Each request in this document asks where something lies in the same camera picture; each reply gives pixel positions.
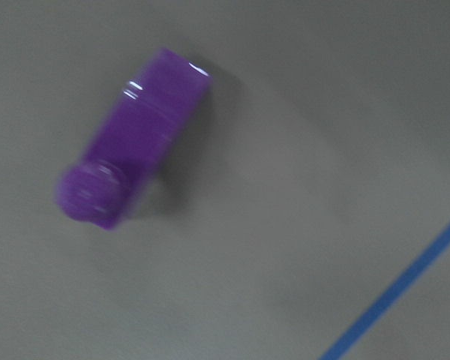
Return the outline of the purple sloped block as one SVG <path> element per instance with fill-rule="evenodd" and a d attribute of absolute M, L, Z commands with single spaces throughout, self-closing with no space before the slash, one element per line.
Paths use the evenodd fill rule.
<path fill-rule="evenodd" d="M 80 159 L 61 177 L 59 208 L 111 230 L 125 218 L 212 83 L 208 72 L 160 49 L 128 80 Z"/>

